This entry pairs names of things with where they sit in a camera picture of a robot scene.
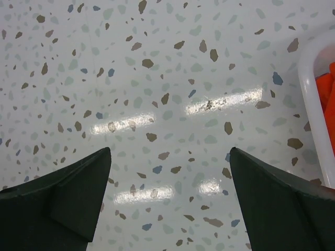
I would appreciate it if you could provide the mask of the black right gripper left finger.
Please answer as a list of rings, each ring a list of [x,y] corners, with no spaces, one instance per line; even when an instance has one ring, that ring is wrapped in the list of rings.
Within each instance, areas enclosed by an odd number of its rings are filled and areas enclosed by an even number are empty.
[[[110,148],[1,191],[1,250],[86,250],[111,168]]]

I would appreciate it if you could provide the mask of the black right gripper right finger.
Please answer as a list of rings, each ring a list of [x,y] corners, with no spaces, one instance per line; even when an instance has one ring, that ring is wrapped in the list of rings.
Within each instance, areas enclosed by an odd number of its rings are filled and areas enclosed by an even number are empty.
[[[334,250],[334,189],[236,147],[230,168],[252,250]]]

